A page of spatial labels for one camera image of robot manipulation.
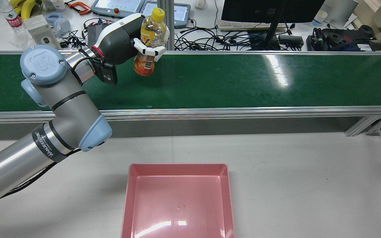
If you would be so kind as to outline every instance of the ur logo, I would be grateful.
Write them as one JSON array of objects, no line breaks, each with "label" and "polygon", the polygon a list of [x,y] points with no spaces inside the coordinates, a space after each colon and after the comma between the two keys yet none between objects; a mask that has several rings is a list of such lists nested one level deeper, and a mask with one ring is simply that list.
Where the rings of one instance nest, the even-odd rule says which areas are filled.
[{"label": "ur logo", "polygon": [[30,62],[38,71],[46,71],[48,66],[56,66],[57,64],[51,58],[48,52],[42,52],[30,58]]}]

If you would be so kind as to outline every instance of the tablet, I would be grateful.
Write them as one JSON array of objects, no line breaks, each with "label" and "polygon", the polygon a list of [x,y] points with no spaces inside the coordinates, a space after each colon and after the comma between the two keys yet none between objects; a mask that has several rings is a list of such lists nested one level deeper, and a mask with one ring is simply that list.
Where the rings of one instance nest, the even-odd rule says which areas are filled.
[{"label": "tablet", "polygon": [[143,0],[96,0],[91,11],[97,15],[111,18],[125,18],[142,9]]}]

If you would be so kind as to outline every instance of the orange clamp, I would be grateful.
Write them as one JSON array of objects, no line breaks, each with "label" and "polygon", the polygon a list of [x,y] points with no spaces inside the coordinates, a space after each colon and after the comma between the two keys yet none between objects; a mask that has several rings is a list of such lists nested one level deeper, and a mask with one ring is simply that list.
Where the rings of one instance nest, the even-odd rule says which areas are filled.
[{"label": "orange clamp", "polygon": [[[75,10],[76,12],[78,12],[79,15],[81,15],[81,16],[91,13],[91,8],[82,2],[68,3],[67,6],[71,9]],[[83,8],[83,10],[77,9],[76,8],[77,6]]]}]

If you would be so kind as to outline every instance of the yellow bottle cap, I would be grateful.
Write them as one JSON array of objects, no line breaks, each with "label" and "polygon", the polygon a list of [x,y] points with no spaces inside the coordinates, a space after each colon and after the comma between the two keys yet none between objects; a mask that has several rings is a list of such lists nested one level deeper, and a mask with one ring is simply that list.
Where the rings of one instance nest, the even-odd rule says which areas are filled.
[{"label": "yellow bottle cap", "polygon": [[154,19],[154,21],[158,21],[158,22],[161,22],[164,20],[164,16],[165,16],[165,12],[163,9],[161,8],[154,8],[153,11],[152,11],[152,19]]}]

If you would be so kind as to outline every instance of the banana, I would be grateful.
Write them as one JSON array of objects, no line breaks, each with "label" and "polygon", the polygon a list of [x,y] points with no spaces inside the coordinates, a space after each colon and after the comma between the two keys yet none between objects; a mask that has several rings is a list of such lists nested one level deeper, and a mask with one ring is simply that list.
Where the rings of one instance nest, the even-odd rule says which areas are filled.
[{"label": "banana", "polygon": [[24,3],[20,3],[16,8],[14,8],[14,11],[16,11],[17,15],[20,15],[23,4]]},{"label": "banana", "polygon": [[24,0],[10,0],[10,4],[13,6],[13,8],[16,8],[20,5],[20,3],[23,3]]},{"label": "banana", "polygon": [[21,19],[26,20],[30,18],[30,13],[33,7],[36,5],[35,0],[26,0],[21,8]]}]

